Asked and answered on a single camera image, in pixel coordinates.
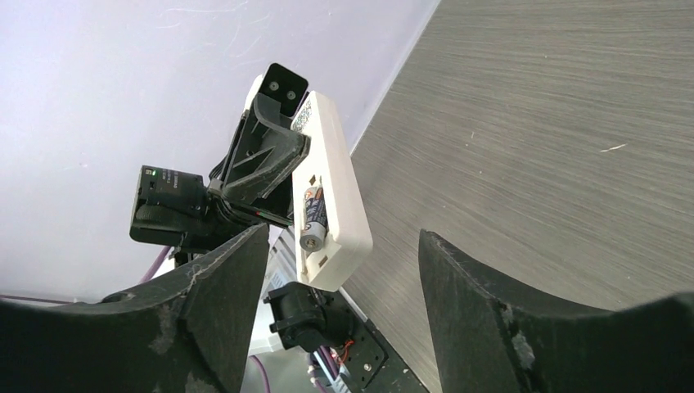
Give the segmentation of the white remote control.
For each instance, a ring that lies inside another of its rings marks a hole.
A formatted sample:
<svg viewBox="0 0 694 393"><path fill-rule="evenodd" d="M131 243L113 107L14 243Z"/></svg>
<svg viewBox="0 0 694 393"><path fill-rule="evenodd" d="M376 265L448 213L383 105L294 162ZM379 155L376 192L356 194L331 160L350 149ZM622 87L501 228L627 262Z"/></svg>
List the white remote control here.
<svg viewBox="0 0 694 393"><path fill-rule="evenodd" d="M310 138L308 155L292 173L297 280L337 291L371 253L373 240L336 104L310 92L291 129ZM312 187L322 189L327 231L308 249L301 238Z"/></svg>

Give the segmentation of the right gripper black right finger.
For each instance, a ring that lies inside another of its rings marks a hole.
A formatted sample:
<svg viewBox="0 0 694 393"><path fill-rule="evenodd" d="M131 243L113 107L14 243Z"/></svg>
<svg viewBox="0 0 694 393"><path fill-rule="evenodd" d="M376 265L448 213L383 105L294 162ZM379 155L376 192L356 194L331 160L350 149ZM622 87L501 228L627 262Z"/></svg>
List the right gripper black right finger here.
<svg viewBox="0 0 694 393"><path fill-rule="evenodd" d="M693 295L575 303L421 231L421 286L445 392L690 392Z"/></svg>

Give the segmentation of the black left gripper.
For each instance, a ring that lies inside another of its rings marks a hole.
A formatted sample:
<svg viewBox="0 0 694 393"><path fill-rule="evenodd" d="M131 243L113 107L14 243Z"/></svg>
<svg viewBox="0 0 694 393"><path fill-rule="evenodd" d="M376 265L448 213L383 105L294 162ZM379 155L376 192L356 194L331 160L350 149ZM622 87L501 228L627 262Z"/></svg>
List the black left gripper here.
<svg viewBox="0 0 694 393"><path fill-rule="evenodd" d="M238 219L263 219L278 227L293 223L291 173L308 155L310 137L294 131L280 104L258 94L241 115L209 191Z"/></svg>

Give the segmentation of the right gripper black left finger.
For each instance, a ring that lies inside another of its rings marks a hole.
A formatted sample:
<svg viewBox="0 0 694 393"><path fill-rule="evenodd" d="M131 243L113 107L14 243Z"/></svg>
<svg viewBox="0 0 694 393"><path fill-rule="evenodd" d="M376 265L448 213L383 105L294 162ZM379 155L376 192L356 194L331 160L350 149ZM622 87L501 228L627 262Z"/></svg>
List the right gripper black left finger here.
<svg viewBox="0 0 694 393"><path fill-rule="evenodd" d="M95 304L1 304L4 392L238 392L268 257L255 225Z"/></svg>

